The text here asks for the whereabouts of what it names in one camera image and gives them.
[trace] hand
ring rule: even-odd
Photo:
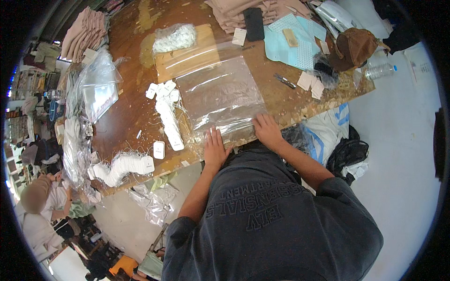
[[[59,172],[57,172],[57,173],[55,174],[55,179],[56,179],[57,182],[60,182],[61,179],[62,179],[62,177],[63,177],[62,171],[59,171]]]
[[[217,173],[233,149],[233,145],[225,151],[221,131],[215,126],[211,128],[211,131],[212,133],[209,130],[206,133],[205,169],[208,168]]]
[[[280,144],[286,142],[281,136],[278,124],[272,115],[258,113],[256,119],[252,119],[252,122],[255,125],[256,136],[270,150],[276,152]]]
[[[53,175],[50,174],[50,173],[47,174],[47,177],[48,177],[52,182],[54,182],[54,181],[56,180],[56,177],[53,176]]]

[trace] wooden table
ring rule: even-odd
[[[169,143],[162,133],[162,124],[153,125],[160,122],[159,115],[154,110],[155,100],[145,97],[145,91],[150,83],[157,83],[158,75],[151,51],[152,33],[156,28],[166,28],[179,22],[193,23],[195,26],[209,23],[216,40],[226,36],[215,20],[212,9],[201,0],[190,1],[188,5],[183,5],[188,2],[136,0],[111,19],[109,50],[113,59],[130,57],[130,60],[118,67],[124,80],[120,86],[123,92],[119,95],[119,100],[95,124],[96,132],[92,147],[98,151],[102,160],[111,161],[117,152],[129,148],[148,152],[156,140]],[[375,89],[373,82],[365,79],[361,81],[358,89],[355,89],[352,83],[353,72],[345,72],[340,74],[341,82],[338,88],[324,91],[320,101],[313,99],[310,92],[300,87],[293,90],[273,77],[274,73],[279,73],[296,83],[301,70],[269,60],[265,55],[264,41],[246,41],[244,47],[251,45],[254,45],[254,48],[244,50],[243,57],[264,98],[268,112],[275,116],[280,128],[299,123],[305,118],[337,107]],[[164,160],[154,159],[153,176],[168,174],[187,164],[197,163],[202,157],[202,145],[190,142],[186,138],[192,133],[187,116],[181,111],[177,111],[176,115],[180,117],[180,124],[183,124],[180,125],[180,130],[185,149],[176,152],[166,148]],[[253,128],[248,128],[230,134],[224,138],[224,142],[225,146],[232,142],[235,146],[239,146],[255,139]],[[118,188],[105,187],[97,180],[94,180],[92,185],[101,190],[103,195],[108,195],[151,178],[132,175]]]

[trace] stack of folded garments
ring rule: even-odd
[[[226,33],[245,28],[242,11],[247,8],[260,8],[263,24],[267,25],[289,13],[309,19],[309,9],[299,0],[206,0],[221,28]]]
[[[106,25],[105,15],[102,12],[95,12],[90,7],[84,9],[67,30],[61,57],[81,62],[87,48],[97,50],[101,47],[107,35]]]

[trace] plastic water bottle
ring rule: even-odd
[[[368,80],[375,80],[383,76],[392,76],[397,71],[397,66],[385,63],[376,67],[368,68],[365,76]]]

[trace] white plastic bag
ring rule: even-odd
[[[343,103],[300,124],[313,159],[326,167],[328,158],[341,138],[348,138],[349,119],[348,104]]]

